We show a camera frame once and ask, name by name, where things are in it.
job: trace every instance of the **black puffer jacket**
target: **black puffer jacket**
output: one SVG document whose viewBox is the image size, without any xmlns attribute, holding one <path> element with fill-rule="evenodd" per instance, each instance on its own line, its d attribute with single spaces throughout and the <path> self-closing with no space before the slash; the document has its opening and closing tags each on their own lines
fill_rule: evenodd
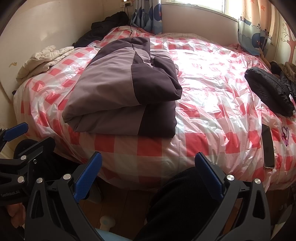
<svg viewBox="0 0 296 241">
<path fill-rule="evenodd" d="M 296 86 L 291 86 L 288 79 L 281 74 L 281 79 L 263 69 L 252 67 L 245 73 L 245 78 L 251 90 L 261 101 L 274 112 L 283 116 L 292 116 L 294 105 L 290 100 L 290 93 L 296 97 Z"/>
</svg>

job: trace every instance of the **black jacket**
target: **black jacket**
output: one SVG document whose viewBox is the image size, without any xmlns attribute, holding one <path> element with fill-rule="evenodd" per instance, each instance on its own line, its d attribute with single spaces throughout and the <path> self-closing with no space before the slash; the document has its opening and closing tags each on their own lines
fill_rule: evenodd
<svg viewBox="0 0 296 241">
<path fill-rule="evenodd" d="M 291 86 L 291 82 L 283 73 L 279 79 L 263 69 L 252 67 L 246 70 L 244 76 L 251 90 L 272 112 L 283 116 L 293 115 L 295 108 L 289 95 L 296 97 L 296 86 Z"/>
<path fill-rule="evenodd" d="M 125 12 L 118 12 L 111 17 L 105 18 L 102 22 L 95 22 L 91 25 L 91 30 L 84 34 L 73 44 L 74 48 L 86 47 L 95 40 L 101 41 L 112 28 L 128 24 L 128 16 Z"/>
</svg>

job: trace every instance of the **star print on curtain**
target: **star print on curtain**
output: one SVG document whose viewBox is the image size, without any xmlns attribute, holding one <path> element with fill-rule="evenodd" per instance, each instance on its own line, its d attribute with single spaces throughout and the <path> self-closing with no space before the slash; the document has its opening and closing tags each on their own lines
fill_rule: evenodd
<svg viewBox="0 0 296 241">
<path fill-rule="evenodd" d="M 265 56 L 272 36 L 270 27 L 271 3 L 268 0 L 242 0 L 238 40 L 245 51 L 252 55 L 260 55 L 260 47 Z"/>
<path fill-rule="evenodd" d="M 147 32 L 161 34 L 163 30 L 161 0 L 135 0 L 131 25 Z"/>
</svg>

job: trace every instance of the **phone screen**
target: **phone screen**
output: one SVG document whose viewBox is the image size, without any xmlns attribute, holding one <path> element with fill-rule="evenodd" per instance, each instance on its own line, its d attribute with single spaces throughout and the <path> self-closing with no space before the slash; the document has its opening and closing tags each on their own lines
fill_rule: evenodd
<svg viewBox="0 0 296 241">
<path fill-rule="evenodd" d="M 264 155 L 264 167 L 274 169 L 274 144 L 270 128 L 267 125 L 262 124 L 262 143 L 263 143 L 263 155 Z"/>
</svg>

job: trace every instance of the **checkered tablecloth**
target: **checkered tablecloth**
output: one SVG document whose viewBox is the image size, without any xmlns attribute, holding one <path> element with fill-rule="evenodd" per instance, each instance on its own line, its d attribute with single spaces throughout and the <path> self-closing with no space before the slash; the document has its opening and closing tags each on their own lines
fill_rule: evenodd
<svg viewBox="0 0 296 241">
<path fill-rule="evenodd" d="M 152 49 L 169 50 L 179 66 L 183 94 L 177 101 L 173 139 L 75 133 L 63 122 L 71 91 L 99 48 L 130 35 L 149 37 Z M 199 151 L 236 178 L 257 177 L 266 189 L 286 188 L 296 178 L 296 116 L 276 116 L 250 90 L 244 73 L 252 66 L 267 70 L 257 57 L 197 35 L 153 36 L 124 26 L 24 82 L 14 96 L 14 108 L 18 122 L 29 124 L 27 136 L 53 137 L 59 154 L 85 163 L 99 151 L 103 156 L 99 176 L 121 188 L 158 188 L 193 166 Z M 272 171 L 263 167 L 262 123 L 272 131 L 276 160 Z M 287 147 L 281 138 L 283 126 L 290 133 Z"/>
</svg>

